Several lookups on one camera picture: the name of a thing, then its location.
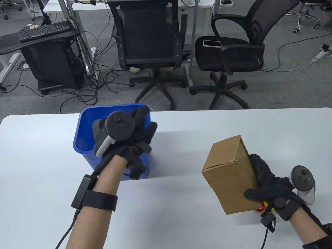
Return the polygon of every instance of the office chair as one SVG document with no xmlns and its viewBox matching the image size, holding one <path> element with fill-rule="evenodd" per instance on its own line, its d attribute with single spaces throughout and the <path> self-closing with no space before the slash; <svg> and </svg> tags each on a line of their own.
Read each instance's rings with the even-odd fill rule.
<svg viewBox="0 0 332 249">
<path fill-rule="evenodd" d="M 215 92 L 209 110 L 215 108 L 221 95 L 235 100 L 243 109 L 249 109 L 244 100 L 230 91 L 237 86 L 245 90 L 248 85 L 244 80 L 227 84 L 227 74 L 260 70 L 264 64 L 263 41 L 266 35 L 285 13 L 298 4 L 298 0 L 256 0 L 247 16 L 232 14 L 212 16 L 211 26 L 215 36 L 198 38 L 195 43 L 195 55 L 201 70 L 212 71 L 210 78 L 215 86 L 193 86 L 189 88 L 190 94 L 195 95 L 200 90 Z M 215 22 L 220 19 L 230 20 L 240 25 L 246 31 L 249 42 L 221 37 L 215 27 Z M 214 72 L 221 72 L 221 77 L 218 78 Z"/>
<path fill-rule="evenodd" d="M 136 98 L 138 103 L 154 86 L 170 101 L 170 109 L 176 109 L 172 97 L 163 83 L 181 82 L 185 77 L 160 77 L 160 68 L 178 68 L 182 63 L 181 50 L 187 29 L 187 15 L 181 16 L 179 31 L 178 0 L 172 1 L 172 18 L 166 18 L 168 0 L 109 1 L 115 25 L 112 36 L 116 39 L 119 64 L 123 70 L 130 67 L 152 68 L 152 77 L 130 78 L 129 86 L 136 83 L 148 85 Z"/>
<path fill-rule="evenodd" d="M 3 18 L 5 20 L 9 19 L 8 16 L 7 16 L 7 13 L 5 11 L 5 8 L 4 8 L 4 6 L 6 6 L 6 5 L 8 5 L 8 6 L 16 5 L 17 8 L 18 8 L 18 11 L 22 11 L 23 10 L 22 7 L 19 4 L 13 3 L 11 0 L 0 0 L 0 11 L 2 12 Z"/>
<path fill-rule="evenodd" d="M 316 25 L 314 26 L 314 29 L 319 29 L 319 26 L 320 26 L 320 21 L 309 14 L 309 10 L 308 9 L 305 9 L 305 4 L 306 3 L 312 3 L 312 4 L 321 4 L 323 5 L 326 1 L 325 0 L 300 0 L 300 3 L 301 3 L 301 8 L 299 11 L 296 11 L 296 10 L 292 10 L 291 12 L 285 14 L 285 16 L 297 16 L 297 27 L 293 30 L 293 33 L 296 34 L 300 31 L 301 27 L 302 27 L 302 20 L 301 20 L 301 17 L 305 17 L 305 18 L 312 18 L 314 20 L 317 21 Z"/>
</svg>

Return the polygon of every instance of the smartphone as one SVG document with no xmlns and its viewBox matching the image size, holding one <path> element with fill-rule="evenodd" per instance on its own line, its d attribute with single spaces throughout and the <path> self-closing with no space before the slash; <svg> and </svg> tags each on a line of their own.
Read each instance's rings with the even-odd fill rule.
<svg viewBox="0 0 332 249">
<path fill-rule="evenodd" d="M 204 47 L 216 47 L 216 48 L 221 48 L 221 42 L 220 42 L 220 41 L 208 41 L 208 40 L 203 40 L 203 46 L 204 46 Z"/>
</svg>

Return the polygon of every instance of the computer tower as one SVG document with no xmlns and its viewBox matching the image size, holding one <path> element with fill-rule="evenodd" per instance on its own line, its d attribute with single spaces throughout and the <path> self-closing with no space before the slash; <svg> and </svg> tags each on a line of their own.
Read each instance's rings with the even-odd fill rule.
<svg viewBox="0 0 332 249">
<path fill-rule="evenodd" d="M 38 80 L 38 91 L 47 94 L 56 89 L 77 89 L 84 83 L 86 71 L 77 44 L 76 37 L 69 36 L 21 48 L 27 64 Z"/>
</svg>

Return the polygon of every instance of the mesh chair back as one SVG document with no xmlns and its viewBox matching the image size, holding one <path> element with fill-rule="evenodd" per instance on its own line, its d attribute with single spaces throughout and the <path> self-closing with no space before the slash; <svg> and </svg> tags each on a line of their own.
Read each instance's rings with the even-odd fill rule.
<svg viewBox="0 0 332 249">
<path fill-rule="evenodd" d="M 298 4 L 298 0 L 256 0 L 246 16 L 250 43 L 261 45 L 277 21 Z"/>
<path fill-rule="evenodd" d="M 120 17 L 120 22 L 115 17 L 115 35 L 124 42 L 126 59 L 168 58 L 174 55 L 173 36 L 179 32 L 178 1 L 175 1 L 173 8 L 167 8 L 166 15 L 168 2 L 109 2 L 110 7 L 111 4 L 116 6 Z"/>
</svg>

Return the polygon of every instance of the vr controller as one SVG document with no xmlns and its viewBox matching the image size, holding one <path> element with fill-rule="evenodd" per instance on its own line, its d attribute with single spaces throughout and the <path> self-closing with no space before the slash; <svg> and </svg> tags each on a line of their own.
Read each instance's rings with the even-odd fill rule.
<svg viewBox="0 0 332 249">
<path fill-rule="evenodd" d="M 296 188 L 297 195 L 308 206 L 315 202 L 316 182 L 312 173 L 306 167 L 295 166 L 288 176 L 290 183 Z"/>
<path fill-rule="evenodd" d="M 107 119 L 95 120 L 92 124 L 92 133 L 95 141 L 93 153 L 99 157 L 107 148 L 131 137 L 135 130 L 133 117 L 125 112 L 112 112 Z"/>
</svg>

